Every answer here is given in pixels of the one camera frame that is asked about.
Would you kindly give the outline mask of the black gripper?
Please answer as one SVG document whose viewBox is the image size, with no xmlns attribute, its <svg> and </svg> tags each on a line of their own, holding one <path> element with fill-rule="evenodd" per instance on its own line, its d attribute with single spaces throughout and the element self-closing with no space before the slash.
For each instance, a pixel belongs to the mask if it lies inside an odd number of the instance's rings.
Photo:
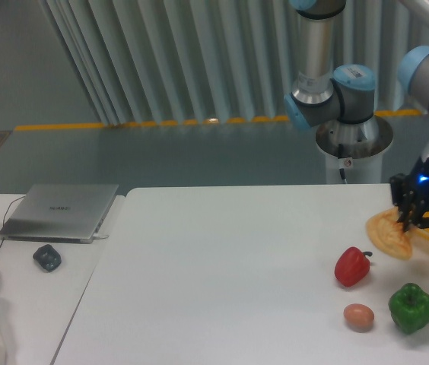
<svg viewBox="0 0 429 365">
<path fill-rule="evenodd" d="M 429 157 L 418 159 L 408 174 L 396 174 L 389 179 L 392 203 L 398 208 L 397 222 L 407 233 L 415 225 L 429 229 Z M 415 221 L 415 209 L 423 206 L 425 212 Z"/>
</svg>

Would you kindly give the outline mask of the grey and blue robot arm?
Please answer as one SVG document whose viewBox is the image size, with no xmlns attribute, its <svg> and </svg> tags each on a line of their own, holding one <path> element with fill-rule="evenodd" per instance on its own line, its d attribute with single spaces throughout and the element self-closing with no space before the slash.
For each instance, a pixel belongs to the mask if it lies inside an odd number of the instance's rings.
<svg viewBox="0 0 429 365">
<path fill-rule="evenodd" d="M 303 51 L 316 71 L 305 71 L 294 91 L 285 95 L 289 119 L 303 128 L 331 119 L 358 124 L 370 119 L 375 79 L 362 65 L 343 65 L 328 73 L 319 54 L 327 48 L 331 23 L 345 9 L 344 1 L 292 1 L 291 6 L 315 30 L 306 36 Z M 405 92 L 429 113 L 429 46 L 418 46 L 405 54 L 398 67 L 398 80 Z M 398 208 L 398 221 L 407 230 L 411 225 L 429 228 L 429 142 L 408 175 L 391 178 L 392 203 Z"/>
</svg>

